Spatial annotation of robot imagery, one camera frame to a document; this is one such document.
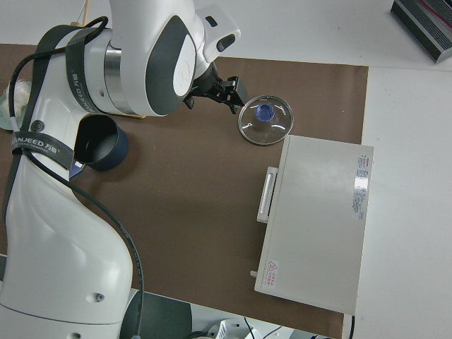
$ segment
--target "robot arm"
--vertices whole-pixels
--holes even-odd
[[[213,64],[240,34],[219,8],[198,15],[189,0],[111,0],[111,6],[113,29],[93,41],[86,42],[87,29],[65,26],[38,45],[66,53],[35,61],[25,136],[15,134],[22,147],[36,148],[23,152],[32,157],[15,155],[6,192],[0,338],[119,336],[131,286],[129,251],[62,184],[69,169],[50,156],[75,148],[84,119],[100,112],[164,116],[183,101],[192,106],[194,96],[232,109],[245,101],[238,78],[223,82]],[[43,135],[58,143],[46,145]]]

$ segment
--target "red warning triangle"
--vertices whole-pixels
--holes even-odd
[[[268,262],[268,272],[271,272],[272,270],[276,270],[278,269],[278,267],[276,266],[276,264],[274,262],[272,262],[271,260]]]

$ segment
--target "cable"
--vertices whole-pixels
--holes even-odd
[[[93,41],[107,26],[108,18],[106,16],[101,16],[90,23],[88,23],[85,27],[89,28],[96,24],[100,23],[100,25],[92,31],[90,34],[86,35],[85,43],[89,43]],[[45,57],[51,57],[52,55],[59,54],[66,51],[66,47],[60,47],[53,49],[52,51],[34,53],[29,56],[26,56],[17,67],[14,69],[13,75],[11,76],[11,80],[9,82],[9,93],[8,93],[8,105],[9,105],[9,116],[14,118],[16,113],[14,112],[14,91],[16,89],[17,79],[19,77],[20,71],[22,71],[23,67],[28,64],[30,61],[34,59],[40,59]]]
[[[185,339],[195,339],[195,338],[199,338],[199,337],[206,337],[207,335],[208,335],[208,332],[194,331],[194,332],[191,332],[190,334],[188,334]]]
[[[135,258],[136,262],[136,269],[138,274],[138,285],[139,285],[139,293],[140,295],[140,305],[138,307],[138,321],[137,321],[137,329],[136,334],[140,335],[140,329],[141,329],[141,314],[143,310],[143,293],[144,293],[144,282],[143,282],[143,267],[141,265],[141,259],[138,254],[138,250],[135,246],[135,243],[132,240],[131,235],[127,231],[127,229],[122,225],[121,221],[100,201],[98,201],[96,198],[92,197],[90,194],[86,193],[84,190],[82,190],[80,187],[76,186],[75,184],[68,182],[64,178],[60,177],[57,173],[53,172],[49,168],[45,167],[36,157],[27,149],[23,149],[23,154],[26,156],[30,161],[36,165],[40,170],[57,180],[58,182],[62,183],[64,186],[70,188],[71,190],[75,191],[77,194],[81,195],[83,198],[87,199],[90,203],[94,204],[97,208],[99,208],[107,217],[117,226],[117,229],[124,235],[124,238],[129,243],[129,246],[131,248],[133,257]]]
[[[280,330],[281,328],[283,328],[282,326],[275,328],[273,331],[268,332],[262,339],[266,339],[269,335],[274,334],[274,332],[276,332],[277,330]]]
[[[253,337],[253,339],[255,339],[254,334],[253,334],[253,330],[251,329],[251,326],[249,325],[246,317],[244,316],[243,319],[245,319],[245,323],[248,326],[249,332],[251,333],[251,337]]]
[[[350,335],[348,339],[353,339],[353,333],[355,332],[355,316],[352,316],[352,325],[350,327]]]
[[[108,24],[108,18],[106,16],[101,16],[91,22],[89,22],[85,28],[92,27],[96,24],[100,23],[98,27],[96,27],[95,30],[90,32],[88,35],[86,35],[85,38],[85,44],[91,42],[94,40],[107,26]],[[12,119],[12,121],[16,121],[16,113],[14,112],[14,91],[16,88],[16,82],[18,80],[20,71],[22,71],[23,67],[30,61],[34,59],[40,59],[45,57],[51,57],[52,55],[59,54],[66,51],[66,47],[60,47],[53,49],[52,51],[47,52],[40,52],[40,53],[34,53],[26,58],[24,58],[19,65],[15,68],[13,75],[11,76],[11,81],[9,83],[9,94],[8,94],[8,104],[9,104],[9,116]],[[86,198],[88,201],[90,201],[92,204],[97,206],[103,213],[107,215],[107,217],[117,226],[117,229],[123,234],[124,238],[126,239],[127,243],[129,244],[129,247],[131,249],[131,252],[133,254],[136,269],[137,269],[137,276],[138,276],[138,293],[139,293],[139,301],[138,301],[138,313],[137,313],[137,321],[136,321],[136,330],[135,330],[135,336],[134,338],[139,338],[141,333],[141,321],[143,318],[143,298],[144,298],[144,277],[143,277],[143,267],[141,265],[141,259],[138,254],[138,250],[131,238],[131,235],[129,232],[127,232],[126,228],[122,225],[122,223],[119,221],[119,219],[101,202],[99,202],[97,199],[89,195],[88,193],[84,192],[84,190],[80,189],[75,184],[72,184],[71,182],[65,180],[64,178],[60,177],[57,173],[51,171],[47,167],[45,167],[36,157],[27,149],[22,149],[22,154],[26,156],[35,166],[37,166],[39,169],[41,169],[43,172],[63,184],[64,186],[70,188],[71,190],[75,191],[77,194],[81,195],[82,197]]]

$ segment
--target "white box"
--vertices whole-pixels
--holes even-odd
[[[374,149],[284,141],[255,290],[354,314]]]

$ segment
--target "brown work surface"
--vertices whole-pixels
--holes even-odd
[[[18,60],[20,49],[14,49],[8,55]],[[361,142],[367,67],[251,59],[217,64],[221,76],[243,79],[249,97],[286,100],[295,115],[292,134]],[[2,60],[2,80],[11,73],[5,65]],[[263,181],[267,166],[279,164],[282,142],[250,144],[237,116],[202,98],[193,110],[181,105],[165,118],[115,119],[129,136],[125,161],[104,173],[87,169],[74,182],[128,227],[147,291],[340,337],[342,314],[255,292],[249,275],[258,268],[266,229],[256,222]],[[10,140],[0,131],[1,191]],[[4,251],[5,235],[0,238]]]

